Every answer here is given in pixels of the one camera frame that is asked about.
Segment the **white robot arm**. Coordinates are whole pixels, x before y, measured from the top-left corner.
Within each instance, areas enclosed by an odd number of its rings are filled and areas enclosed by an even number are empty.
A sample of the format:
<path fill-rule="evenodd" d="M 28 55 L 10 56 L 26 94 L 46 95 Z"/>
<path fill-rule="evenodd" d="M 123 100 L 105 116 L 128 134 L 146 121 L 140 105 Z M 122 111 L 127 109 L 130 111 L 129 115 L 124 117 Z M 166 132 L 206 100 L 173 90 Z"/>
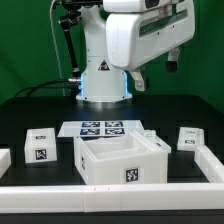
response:
<path fill-rule="evenodd" d="M 177 70 L 180 46 L 195 32 L 193 0 L 102 0 L 81 7 L 87 66 L 78 102 L 113 108 L 132 99 L 127 77 L 147 88 L 142 66 L 166 53 L 166 70 Z"/>

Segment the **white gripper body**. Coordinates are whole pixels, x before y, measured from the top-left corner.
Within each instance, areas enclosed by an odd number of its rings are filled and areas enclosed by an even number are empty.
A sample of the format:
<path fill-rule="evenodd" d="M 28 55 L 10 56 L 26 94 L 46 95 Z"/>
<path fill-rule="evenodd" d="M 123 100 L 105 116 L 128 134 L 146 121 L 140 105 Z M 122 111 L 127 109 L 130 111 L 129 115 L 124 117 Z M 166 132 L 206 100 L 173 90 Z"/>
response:
<path fill-rule="evenodd" d="M 168 52 L 168 59 L 165 63 L 167 72 L 177 71 L 179 55 L 180 47 L 175 47 Z"/>

